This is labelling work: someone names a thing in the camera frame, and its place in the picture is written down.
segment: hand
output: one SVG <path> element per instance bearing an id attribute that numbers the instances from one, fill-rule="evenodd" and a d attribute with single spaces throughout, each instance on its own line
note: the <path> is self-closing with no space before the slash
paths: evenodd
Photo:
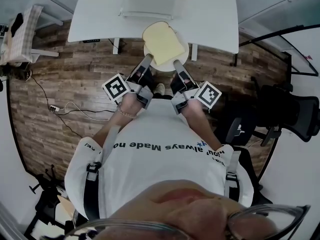
<path id="1" fill-rule="evenodd" d="M 136 116 L 137 113 L 142 109 L 143 104 L 137 100 L 135 93 L 126 93 L 121 101 L 120 109 L 132 116 Z"/>
<path id="2" fill-rule="evenodd" d="M 187 105 L 181 110 L 185 118 L 202 118 L 206 117 L 202 103 L 197 99 L 189 99 Z"/>

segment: bracelet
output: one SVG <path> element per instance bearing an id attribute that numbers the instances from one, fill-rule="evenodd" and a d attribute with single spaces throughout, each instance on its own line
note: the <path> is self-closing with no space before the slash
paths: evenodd
<path id="1" fill-rule="evenodd" d="M 121 102 L 119 102 L 119 105 L 116 107 L 116 110 L 118 110 L 120 112 L 121 115 L 127 117 L 127 118 L 131 118 L 131 119 L 136 119 L 137 116 L 136 115 L 132 115 L 126 112 L 123 112 L 120 108 Z"/>

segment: bread slice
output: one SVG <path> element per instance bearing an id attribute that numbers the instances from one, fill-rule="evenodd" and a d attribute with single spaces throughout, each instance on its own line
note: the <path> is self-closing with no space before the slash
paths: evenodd
<path id="1" fill-rule="evenodd" d="M 147 27 L 142 38 L 158 66 L 186 51 L 174 30 L 164 21 L 156 22 Z"/>

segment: lips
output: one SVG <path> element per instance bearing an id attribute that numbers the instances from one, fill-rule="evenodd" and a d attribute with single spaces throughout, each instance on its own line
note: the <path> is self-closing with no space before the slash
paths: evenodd
<path id="1" fill-rule="evenodd" d="M 155 202 L 158 204 L 162 204 L 164 202 L 172 201 L 172 200 L 188 200 L 193 202 L 198 199 L 206 199 L 206 195 L 200 192 L 197 189 L 192 188 L 180 188 L 167 192 Z"/>

